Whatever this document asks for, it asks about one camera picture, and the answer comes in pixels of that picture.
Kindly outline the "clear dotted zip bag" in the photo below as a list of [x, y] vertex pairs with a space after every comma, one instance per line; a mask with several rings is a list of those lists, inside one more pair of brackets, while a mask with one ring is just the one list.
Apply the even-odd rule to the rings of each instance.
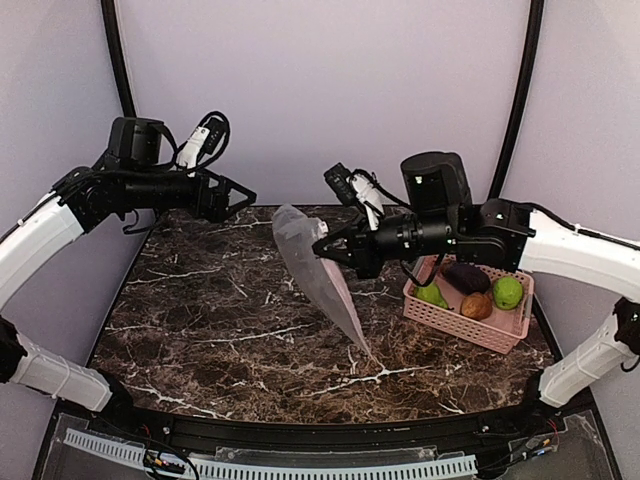
[[371, 356], [371, 348], [339, 265], [313, 252], [313, 244], [328, 236], [326, 222], [285, 204], [272, 216], [272, 232], [285, 266], [301, 291], [357, 347]]

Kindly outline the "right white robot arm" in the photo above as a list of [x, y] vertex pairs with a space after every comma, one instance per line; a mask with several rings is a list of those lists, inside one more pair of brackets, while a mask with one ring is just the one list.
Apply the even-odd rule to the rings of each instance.
[[324, 179], [339, 201], [363, 217], [313, 245], [314, 253], [379, 276], [384, 264], [402, 267], [420, 257], [456, 260], [503, 271], [545, 273], [619, 294], [612, 313], [587, 340], [530, 382], [533, 400], [559, 409], [627, 359], [639, 357], [639, 245], [570, 224], [533, 203], [500, 198], [472, 201], [461, 157], [425, 152], [400, 165], [406, 213], [388, 217], [379, 198], [392, 195], [362, 169], [336, 164]]

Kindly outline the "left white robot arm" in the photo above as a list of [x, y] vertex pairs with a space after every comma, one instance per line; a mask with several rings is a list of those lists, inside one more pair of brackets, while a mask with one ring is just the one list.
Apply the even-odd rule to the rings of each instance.
[[[60, 180], [1, 237], [1, 301], [7, 303], [62, 249], [109, 216], [184, 210], [219, 224], [252, 205], [255, 192], [209, 170], [231, 137], [228, 118], [206, 114], [183, 144], [160, 120], [118, 117], [107, 147], [91, 167]], [[1, 380], [92, 412], [125, 408], [131, 397], [108, 374], [54, 354], [1, 322]]]

